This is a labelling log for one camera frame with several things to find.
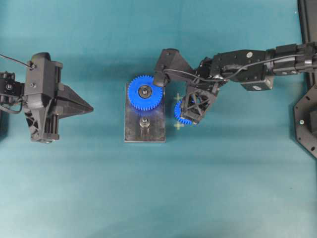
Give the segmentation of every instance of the teal cloth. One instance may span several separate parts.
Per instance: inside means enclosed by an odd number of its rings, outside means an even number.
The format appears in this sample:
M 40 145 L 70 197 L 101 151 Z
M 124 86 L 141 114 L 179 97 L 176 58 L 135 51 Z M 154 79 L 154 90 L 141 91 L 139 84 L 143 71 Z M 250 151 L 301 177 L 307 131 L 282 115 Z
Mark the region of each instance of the teal cloth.
M 47 51 L 91 114 L 62 119 L 60 141 L 32 143 L 24 115 L 2 124 L 2 238 L 312 238 L 316 161 L 294 139 L 304 76 L 247 92 L 230 82 L 198 126 L 173 118 L 166 143 L 123 142 L 124 87 L 153 74 L 163 48 L 204 57 L 301 43 L 296 0 L 2 0 L 0 52 Z M 0 60 L 0 71 L 25 69 Z

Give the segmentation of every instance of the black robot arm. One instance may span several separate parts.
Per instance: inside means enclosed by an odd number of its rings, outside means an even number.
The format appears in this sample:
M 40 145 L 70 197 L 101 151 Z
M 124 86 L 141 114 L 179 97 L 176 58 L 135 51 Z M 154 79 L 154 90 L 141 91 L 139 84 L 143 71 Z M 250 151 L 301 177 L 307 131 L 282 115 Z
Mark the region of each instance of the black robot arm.
M 266 51 L 240 50 L 206 57 L 192 69 L 176 49 L 164 49 L 155 67 L 154 84 L 165 87 L 171 80 L 186 82 L 181 116 L 199 123 L 228 81 L 247 91 L 273 88 L 274 76 L 317 70 L 317 43 L 285 45 Z

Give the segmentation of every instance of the cable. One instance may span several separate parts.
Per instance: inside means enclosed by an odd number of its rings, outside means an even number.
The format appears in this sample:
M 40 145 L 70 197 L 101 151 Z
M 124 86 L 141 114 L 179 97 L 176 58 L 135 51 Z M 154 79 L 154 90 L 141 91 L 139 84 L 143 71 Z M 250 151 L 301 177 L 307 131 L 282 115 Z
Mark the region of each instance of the cable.
M 10 113 L 10 114 L 19 114 L 22 111 L 22 102 L 20 103 L 20 109 L 18 111 L 13 111 L 9 108 L 6 108 L 4 106 L 2 106 L 2 104 L 0 104 L 0 110 L 6 112 L 6 113 Z
M 223 81 L 223 79 L 220 79 L 220 80 L 215 80 L 215 79 L 208 80 L 208 79 L 205 79 L 205 78 L 201 78 L 201 77 L 199 77 L 197 75 L 194 75 L 192 73 L 188 73 L 188 72 L 185 72 L 185 71 L 182 71 L 182 70 L 177 70 L 177 69 L 169 69 L 169 68 L 167 68 L 167 69 L 163 70 L 163 72 L 166 72 L 166 71 L 174 71 L 174 72 L 178 72 L 178 73 L 187 74 L 189 76 L 195 77 L 195 79 L 198 78 L 199 80 L 205 81 L 205 82 L 221 82 L 221 81 Z
M 240 67 L 234 74 L 224 78 L 223 80 L 227 80 L 227 79 L 230 79 L 230 78 L 236 76 L 238 73 L 240 73 L 241 70 L 243 70 L 244 68 L 250 67 L 250 66 L 254 66 L 257 64 L 261 64 L 261 63 L 268 63 L 268 62 L 272 62 L 272 61 L 276 61 L 276 60 L 282 60 L 282 59 L 286 59 L 286 58 L 290 58 L 290 57 L 298 57 L 298 56 L 304 56 L 304 54 L 281 56 L 281 57 L 262 60 L 262 61 L 255 62 L 255 63 L 246 64 L 245 66 Z
M 4 58 L 4 59 L 7 59 L 7 60 L 11 60 L 11 61 L 13 61 L 13 62 L 19 63 L 19 64 L 21 64 L 21 65 L 23 65 L 23 66 L 29 68 L 29 69 L 32 69 L 31 66 L 29 66 L 28 64 L 23 63 L 23 62 L 21 62 L 21 61 L 19 61 L 19 60 L 17 60 L 17 59 L 13 59 L 13 58 L 11 58 L 11 57 L 4 56 L 4 55 L 1 55 L 1 54 L 0 54 L 0 57 L 2 57 L 2 58 Z

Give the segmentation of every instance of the small blue gear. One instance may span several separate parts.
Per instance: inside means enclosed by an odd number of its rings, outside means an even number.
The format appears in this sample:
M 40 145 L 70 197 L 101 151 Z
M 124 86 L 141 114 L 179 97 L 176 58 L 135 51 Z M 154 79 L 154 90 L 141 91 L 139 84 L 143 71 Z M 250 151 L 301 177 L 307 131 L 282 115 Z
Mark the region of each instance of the small blue gear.
M 163 97 L 163 89 L 153 84 L 152 76 L 142 75 L 132 80 L 128 88 L 128 98 L 133 107 L 142 111 L 149 111 L 159 105 Z M 151 88 L 152 94 L 148 98 L 139 95 L 142 86 Z
M 175 110 L 174 110 L 175 118 L 180 123 L 183 123 L 183 124 L 186 124 L 186 125 L 191 125 L 193 123 L 191 120 L 181 117 L 181 112 L 182 112 L 181 105 L 182 105 L 182 100 L 180 100 L 175 106 Z

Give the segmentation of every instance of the yellow crosshair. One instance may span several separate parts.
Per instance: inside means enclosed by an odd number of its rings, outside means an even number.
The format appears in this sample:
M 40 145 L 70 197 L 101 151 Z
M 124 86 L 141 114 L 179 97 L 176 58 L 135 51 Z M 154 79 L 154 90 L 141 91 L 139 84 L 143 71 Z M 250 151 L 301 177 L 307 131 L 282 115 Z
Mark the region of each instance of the yellow crosshair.
M 174 99 L 179 102 L 183 97 L 181 97 L 179 95 L 179 93 L 176 94 L 176 97 L 174 97 Z M 182 127 L 184 127 L 185 125 L 183 123 L 180 123 L 179 121 L 177 121 L 176 124 L 174 124 L 174 127 L 177 128 L 177 130 L 180 130 Z

